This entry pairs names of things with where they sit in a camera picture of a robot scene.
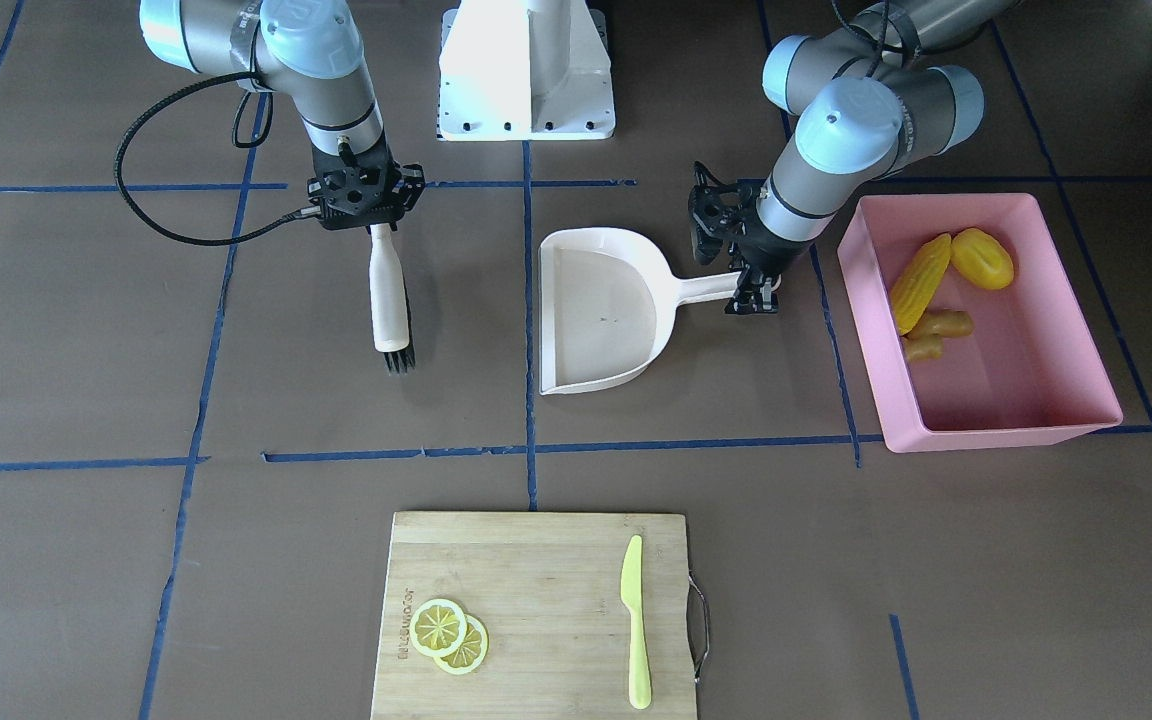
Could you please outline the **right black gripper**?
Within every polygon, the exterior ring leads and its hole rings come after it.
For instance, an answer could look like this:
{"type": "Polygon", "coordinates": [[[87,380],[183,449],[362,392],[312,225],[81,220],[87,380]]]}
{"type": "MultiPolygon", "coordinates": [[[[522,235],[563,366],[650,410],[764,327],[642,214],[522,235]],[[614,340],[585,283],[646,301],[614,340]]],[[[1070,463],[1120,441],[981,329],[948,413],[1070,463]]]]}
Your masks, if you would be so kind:
{"type": "Polygon", "coordinates": [[[314,176],[308,179],[308,200],[326,232],[378,223],[394,227],[426,187],[419,164],[397,165],[387,150],[346,159],[314,150],[312,159],[314,176]]]}

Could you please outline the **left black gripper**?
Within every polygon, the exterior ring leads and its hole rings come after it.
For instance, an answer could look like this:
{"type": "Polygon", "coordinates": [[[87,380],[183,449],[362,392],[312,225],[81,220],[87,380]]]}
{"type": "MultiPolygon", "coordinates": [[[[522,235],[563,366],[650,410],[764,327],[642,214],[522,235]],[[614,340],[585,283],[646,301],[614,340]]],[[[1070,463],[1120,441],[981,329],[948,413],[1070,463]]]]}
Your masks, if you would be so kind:
{"type": "Polygon", "coordinates": [[[778,237],[758,218],[742,220],[742,233],[735,247],[742,260],[753,268],[741,270],[723,313],[776,314],[780,311],[776,290],[781,275],[813,245],[813,240],[778,237]]]}

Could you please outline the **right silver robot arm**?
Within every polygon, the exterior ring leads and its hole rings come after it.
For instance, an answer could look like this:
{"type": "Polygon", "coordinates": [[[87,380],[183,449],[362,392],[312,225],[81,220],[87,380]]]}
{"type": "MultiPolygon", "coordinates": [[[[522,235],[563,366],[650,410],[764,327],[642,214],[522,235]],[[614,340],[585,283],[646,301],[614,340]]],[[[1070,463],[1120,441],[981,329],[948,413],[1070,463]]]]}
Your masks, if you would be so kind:
{"type": "Polygon", "coordinates": [[[247,94],[287,94],[312,146],[306,209],[279,225],[312,218],[326,232],[396,232],[425,179],[420,165],[394,161],[376,100],[364,44],[344,1],[142,1],[147,50],[198,82],[164,97],[134,120],[115,156],[122,164],[147,120],[189,94],[236,83],[247,94]]]}

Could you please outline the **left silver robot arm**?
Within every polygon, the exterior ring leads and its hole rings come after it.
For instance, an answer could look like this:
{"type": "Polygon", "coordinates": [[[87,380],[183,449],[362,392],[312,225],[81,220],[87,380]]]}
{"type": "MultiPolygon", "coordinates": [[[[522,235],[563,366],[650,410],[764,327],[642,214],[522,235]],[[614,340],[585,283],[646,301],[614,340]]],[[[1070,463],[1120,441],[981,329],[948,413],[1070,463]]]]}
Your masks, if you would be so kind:
{"type": "Polygon", "coordinates": [[[973,73],[920,67],[924,56],[969,41],[1010,8],[1007,1],[882,1],[841,20],[823,37],[776,41],[761,88],[796,120],[758,190],[732,184],[735,205],[695,184],[690,200],[696,260],[727,249],[740,276],[728,314],[772,314],[773,285],[861,184],[968,141],[986,113],[973,73]]]}

